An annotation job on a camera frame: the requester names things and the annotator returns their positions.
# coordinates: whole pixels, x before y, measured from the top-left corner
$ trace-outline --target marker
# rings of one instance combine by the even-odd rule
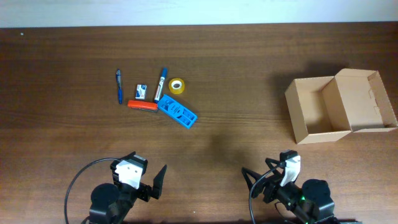
[[[166,75],[167,75],[167,68],[163,68],[162,76],[160,77],[160,81],[159,81],[159,86],[157,86],[157,90],[156,90],[156,94],[155,94],[155,103],[159,102],[159,100],[160,100],[160,96],[162,94],[162,89],[163,89],[163,83],[164,83],[164,80],[166,79]]]
[[[121,80],[121,72],[120,69],[116,70],[116,83],[118,84],[118,98],[119,104],[123,103],[123,92],[122,92],[122,80]]]

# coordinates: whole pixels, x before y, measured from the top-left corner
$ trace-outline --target wooden table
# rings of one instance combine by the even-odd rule
[[[296,145],[284,91],[294,78],[342,68],[379,70],[398,114],[398,23],[82,27],[0,30],[0,217],[2,223],[64,223],[73,176],[102,157],[148,158],[144,183],[164,164],[160,200],[137,201],[133,223],[249,223],[242,166],[293,149],[299,186],[325,179],[340,219],[393,223],[398,214],[398,131],[349,134]],[[126,106],[136,85],[151,100],[162,67],[185,80],[176,100],[196,112],[190,130],[163,112]],[[119,105],[115,71],[122,70]],[[88,215],[90,193],[111,181],[109,162],[75,183],[71,223]],[[279,219],[254,201],[258,220]],[[282,212],[291,217],[291,213]]]

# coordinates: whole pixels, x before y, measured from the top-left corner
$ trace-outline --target small box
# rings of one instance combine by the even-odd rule
[[[297,144],[398,127],[378,71],[346,68],[334,77],[297,78],[285,96]]]
[[[147,92],[147,85],[145,84],[137,85],[136,99],[144,100],[146,92]]]

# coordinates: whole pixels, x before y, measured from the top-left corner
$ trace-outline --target white wall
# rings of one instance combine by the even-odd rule
[[[0,27],[398,21],[398,0],[0,0]]]

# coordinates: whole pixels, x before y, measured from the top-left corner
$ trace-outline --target tape roll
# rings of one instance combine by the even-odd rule
[[[173,94],[180,94],[185,89],[185,83],[181,78],[173,78],[169,82],[169,89]]]

